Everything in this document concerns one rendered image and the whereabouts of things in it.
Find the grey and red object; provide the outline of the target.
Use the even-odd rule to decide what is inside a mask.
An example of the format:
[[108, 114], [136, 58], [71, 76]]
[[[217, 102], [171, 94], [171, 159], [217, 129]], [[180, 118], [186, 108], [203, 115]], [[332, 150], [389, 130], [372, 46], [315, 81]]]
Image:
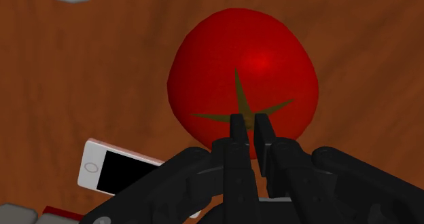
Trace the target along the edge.
[[78, 221], [55, 214], [38, 217], [35, 210], [15, 204], [0, 205], [0, 224], [79, 224]]

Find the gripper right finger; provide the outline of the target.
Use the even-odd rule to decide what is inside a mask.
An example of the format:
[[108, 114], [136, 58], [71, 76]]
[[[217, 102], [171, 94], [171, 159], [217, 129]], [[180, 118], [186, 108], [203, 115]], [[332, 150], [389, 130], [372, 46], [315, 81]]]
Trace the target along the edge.
[[290, 197], [302, 224], [424, 224], [424, 190], [333, 147], [307, 154], [264, 113], [254, 145], [269, 197]]

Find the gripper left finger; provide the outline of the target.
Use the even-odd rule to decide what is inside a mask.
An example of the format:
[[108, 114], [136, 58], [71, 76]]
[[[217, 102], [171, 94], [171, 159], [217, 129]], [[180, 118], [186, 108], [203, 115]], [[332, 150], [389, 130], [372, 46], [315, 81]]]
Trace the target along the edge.
[[237, 149], [250, 165], [242, 114], [230, 116], [230, 136], [211, 151], [189, 147], [85, 214], [79, 224], [183, 224], [224, 191], [225, 151]]

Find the red tomato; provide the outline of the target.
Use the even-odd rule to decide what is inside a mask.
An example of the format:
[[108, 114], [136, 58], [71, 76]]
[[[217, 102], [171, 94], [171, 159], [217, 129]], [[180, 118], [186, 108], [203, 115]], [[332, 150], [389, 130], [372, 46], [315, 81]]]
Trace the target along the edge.
[[216, 12], [181, 43], [167, 80], [171, 109], [185, 130], [211, 147], [240, 113], [252, 131], [265, 113], [277, 135], [296, 139], [311, 123], [319, 84], [296, 36], [272, 16], [244, 8]]

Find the white smartphone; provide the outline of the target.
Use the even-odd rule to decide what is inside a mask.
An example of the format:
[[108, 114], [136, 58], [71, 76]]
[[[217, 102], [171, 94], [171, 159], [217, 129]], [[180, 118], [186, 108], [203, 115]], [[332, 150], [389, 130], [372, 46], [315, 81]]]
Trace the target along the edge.
[[163, 164], [162, 160], [89, 138], [77, 184], [115, 195]]

